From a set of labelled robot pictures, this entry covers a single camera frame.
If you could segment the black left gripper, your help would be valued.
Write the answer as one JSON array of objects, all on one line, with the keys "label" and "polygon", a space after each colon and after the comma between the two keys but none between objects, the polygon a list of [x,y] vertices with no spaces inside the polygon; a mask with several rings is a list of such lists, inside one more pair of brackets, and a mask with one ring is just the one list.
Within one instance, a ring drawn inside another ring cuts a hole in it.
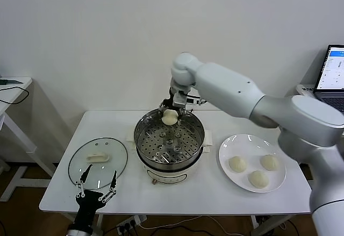
[{"label": "black left gripper", "polygon": [[74,223],[76,224],[92,224],[94,216],[98,209],[105,206],[114,195],[116,195],[117,171],[114,171],[109,191],[104,195],[101,192],[84,190],[84,184],[88,177],[89,171],[93,164],[89,164],[87,169],[82,173],[79,180],[75,181],[75,185],[80,189],[75,199],[79,205],[78,212]]}]

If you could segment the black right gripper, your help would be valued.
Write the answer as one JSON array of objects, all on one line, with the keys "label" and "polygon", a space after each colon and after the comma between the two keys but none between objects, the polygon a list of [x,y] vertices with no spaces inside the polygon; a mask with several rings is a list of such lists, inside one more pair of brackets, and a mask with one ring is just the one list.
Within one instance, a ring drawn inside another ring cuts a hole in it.
[{"label": "black right gripper", "polygon": [[170,87],[169,99],[163,100],[159,105],[159,112],[163,114],[168,108],[177,110],[178,120],[181,120],[186,114],[186,94],[185,87]]}]

